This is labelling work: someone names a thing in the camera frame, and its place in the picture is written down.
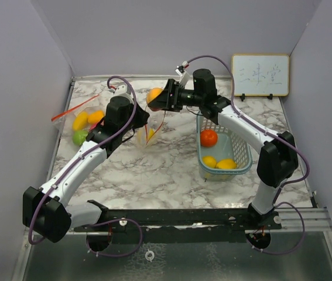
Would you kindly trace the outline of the orange fruit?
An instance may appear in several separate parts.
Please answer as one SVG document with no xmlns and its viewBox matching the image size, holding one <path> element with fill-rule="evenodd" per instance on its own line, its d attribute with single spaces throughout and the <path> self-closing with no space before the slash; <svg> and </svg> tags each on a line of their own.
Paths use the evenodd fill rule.
<svg viewBox="0 0 332 281">
<path fill-rule="evenodd" d="M 152 102 L 156 97 L 158 97 L 162 93 L 163 89 L 162 88 L 152 88 L 147 96 L 146 96 L 146 103 L 149 104 Z"/>
</svg>

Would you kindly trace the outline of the pink fruit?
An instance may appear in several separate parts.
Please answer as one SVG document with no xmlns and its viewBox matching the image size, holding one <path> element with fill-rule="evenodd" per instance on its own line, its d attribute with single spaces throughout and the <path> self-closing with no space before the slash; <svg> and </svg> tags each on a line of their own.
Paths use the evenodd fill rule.
<svg viewBox="0 0 332 281">
<path fill-rule="evenodd" d="M 98 122 L 98 123 L 96 123 L 96 124 L 94 124 L 94 125 L 91 125 L 89 131 L 92 131 L 93 129 L 95 129 L 95 128 L 96 128 L 97 126 L 99 126 L 99 125 L 102 125 L 102 123 L 101 123 L 101 122 Z"/>
</svg>

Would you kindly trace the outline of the clear zip bag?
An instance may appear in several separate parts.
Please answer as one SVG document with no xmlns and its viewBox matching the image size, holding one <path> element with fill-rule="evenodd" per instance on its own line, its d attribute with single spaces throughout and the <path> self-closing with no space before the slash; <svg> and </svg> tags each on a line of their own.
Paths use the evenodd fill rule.
<svg viewBox="0 0 332 281">
<path fill-rule="evenodd" d="M 149 113 L 148 123 L 137 130 L 135 139 L 135 144 L 140 149 L 146 149 L 158 142 L 166 115 L 165 111 L 152 111 L 148 107 L 145 111 Z"/>
<path fill-rule="evenodd" d="M 59 130 L 59 132 L 63 132 L 64 129 L 67 130 L 67 135 L 73 137 L 73 134 L 75 131 L 72 129 L 73 122 L 76 118 L 76 116 L 82 112 L 85 111 L 88 114 L 92 114 L 95 111 L 102 110 L 104 111 L 104 106 L 100 104 L 100 95 L 94 94 L 92 97 L 89 97 L 87 100 L 72 106 L 70 109 L 62 112 L 61 114 L 58 114 L 54 116 L 51 119 L 52 125 Z M 90 132 L 91 124 L 87 124 L 87 126 L 84 128 L 84 130 L 87 130 L 88 133 Z"/>
</svg>

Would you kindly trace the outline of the clear zip top bag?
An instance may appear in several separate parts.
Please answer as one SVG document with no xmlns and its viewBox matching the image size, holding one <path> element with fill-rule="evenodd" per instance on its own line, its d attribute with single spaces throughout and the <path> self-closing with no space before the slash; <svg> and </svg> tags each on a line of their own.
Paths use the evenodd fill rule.
<svg viewBox="0 0 332 281">
<path fill-rule="evenodd" d="M 76 116 L 82 112 L 85 111 L 88 114 L 92 114 L 95 111 L 102 110 L 104 111 L 104 106 L 100 104 L 100 95 L 94 94 L 92 97 L 89 97 L 87 100 L 72 106 L 70 109 L 62 112 L 61 114 L 58 114 L 54 116 L 51 119 L 52 125 L 59 130 L 59 132 L 63 132 L 64 129 L 67 130 L 67 135 L 73 137 L 73 134 L 75 131 L 72 129 L 73 122 L 76 118 Z M 87 124 L 87 126 L 84 128 L 84 130 L 87 130 L 88 133 L 90 132 L 91 124 Z"/>
</svg>

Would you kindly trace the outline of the green apple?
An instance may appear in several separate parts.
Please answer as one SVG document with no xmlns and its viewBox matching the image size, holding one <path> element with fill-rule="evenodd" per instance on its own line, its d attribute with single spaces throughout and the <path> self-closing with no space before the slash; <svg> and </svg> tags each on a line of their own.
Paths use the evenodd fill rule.
<svg viewBox="0 0 332 281">
<path fill-rule="evenodd" d="M 72 141 L 76 146 L 81 146 L 84 143 L 87 135 L 88 135 L 87 130 L 83 129 L 83 130 L 75 131 L 73 134 L 73 137 L 72 137 Z"/>
</svg>

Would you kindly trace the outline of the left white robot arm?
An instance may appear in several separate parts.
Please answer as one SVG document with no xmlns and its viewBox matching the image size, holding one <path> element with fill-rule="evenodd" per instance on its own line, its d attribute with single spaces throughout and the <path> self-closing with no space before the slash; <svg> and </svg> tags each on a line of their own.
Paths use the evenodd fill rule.
<svg viewBox="0 0 332 281">
<path fill-rule="evenodd" d="M 97 203 L 75 207 L 69 201 L 89 174 L 124 143 L 124 136 L 147 123 L 149 114 L 140 108 L 136 98 L 128 94 L 113 96 L 106 110 L 104 123 L 87 136 L 78 152 L 53 178 L 38 189 L 29 187 L 23 194 L 23 224 L 52 242 L 60 241 L 69 229 L 89 225 L 95 231 L 107 226 L 108 217 Z"/>
</svg>

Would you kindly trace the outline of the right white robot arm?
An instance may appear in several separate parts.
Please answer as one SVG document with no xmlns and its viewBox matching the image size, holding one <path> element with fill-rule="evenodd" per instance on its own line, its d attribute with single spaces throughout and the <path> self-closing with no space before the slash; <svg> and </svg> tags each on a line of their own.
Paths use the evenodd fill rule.
<svg viewBox="0 0 332 281">
<path fill-rule="evenodd" d="M 281 184 L 299 166 L 293 135 L 277 133 L 235 110 L 231 100 L 218 94 L 215 77 L 205 68 L 193 72 L 193 89 L 188 90 L 183 82 L 170 78 L 164 88 L 149 91 L 146 103 L 153 111 L 179 112 L 186 106 L 197 107 L 203 117 L 233 131 L 255 149 L 259 155 L 256 172 L 260 182 L 248 207 L 247 221 L 255 229 L 266 225 Z"/>
</svg>

